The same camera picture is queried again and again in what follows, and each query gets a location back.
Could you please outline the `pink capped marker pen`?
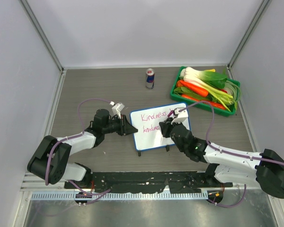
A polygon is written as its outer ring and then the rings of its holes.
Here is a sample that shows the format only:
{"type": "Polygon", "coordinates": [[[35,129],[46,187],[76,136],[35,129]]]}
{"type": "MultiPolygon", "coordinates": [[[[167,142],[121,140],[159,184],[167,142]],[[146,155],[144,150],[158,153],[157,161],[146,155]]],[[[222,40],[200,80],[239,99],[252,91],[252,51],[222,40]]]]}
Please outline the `pink capped marker pen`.
{"type": "Polygon", "coordinates": [[[171,110],[171,111],[168,113],[168,118],[171,117],[171,116],[174,116],[174,110],[171,110]]]}

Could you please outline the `blue framed whiteboard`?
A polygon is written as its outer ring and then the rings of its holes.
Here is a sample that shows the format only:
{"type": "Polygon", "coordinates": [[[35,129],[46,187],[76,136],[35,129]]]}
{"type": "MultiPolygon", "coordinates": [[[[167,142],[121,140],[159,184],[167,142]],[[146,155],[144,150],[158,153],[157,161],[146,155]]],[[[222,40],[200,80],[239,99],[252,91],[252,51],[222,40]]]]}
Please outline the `blue framed whiteboard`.
{"type": "Polygon", "coordinates": [[[131,125],[138,131],[133,134],[135,148],[138,152],[174,146],[171,138],[164,138],[159,126],[168,118],[168,114],[176,108],[183,109],[187,104],[175,103],[130,112],[131,125]]]}

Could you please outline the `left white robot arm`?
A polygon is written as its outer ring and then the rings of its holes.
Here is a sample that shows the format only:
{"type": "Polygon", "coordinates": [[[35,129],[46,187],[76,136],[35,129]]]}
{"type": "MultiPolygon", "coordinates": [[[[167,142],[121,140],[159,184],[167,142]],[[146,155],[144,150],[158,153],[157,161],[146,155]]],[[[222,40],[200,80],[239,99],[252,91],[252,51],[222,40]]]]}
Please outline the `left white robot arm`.
{"type": "Polygon", "coordinates": [[[117,133],[127,136],[138,132],[125,115],[111,116],[106,109],[96,111],[94,119],[84,132],[55,138],[45,136],[28,162],[28,172],[45,180],[45,184],[56,184],[60,180],[74,180],[82,189],[91,184],[88,169],[80,164],[69,163],[69,157],[79,151],[97,147],[106,134],[117,133]]]}

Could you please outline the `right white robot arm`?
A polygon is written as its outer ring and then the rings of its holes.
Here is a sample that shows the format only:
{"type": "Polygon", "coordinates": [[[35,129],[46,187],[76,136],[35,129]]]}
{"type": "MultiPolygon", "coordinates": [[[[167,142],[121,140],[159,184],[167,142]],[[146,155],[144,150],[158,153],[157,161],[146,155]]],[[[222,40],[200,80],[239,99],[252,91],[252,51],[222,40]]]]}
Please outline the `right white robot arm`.
{"type": "Polygon", "coordinates": [[[194,137],[183,123],[174,123],[172,118],[159,126],[163,137],[171,138],[190,160],[208,164],[204,175],[208,186],[219,183],[258,186],[265,193],[284,199],[284,160],[275,151],[246,152],[221,147],[194,137]]]}

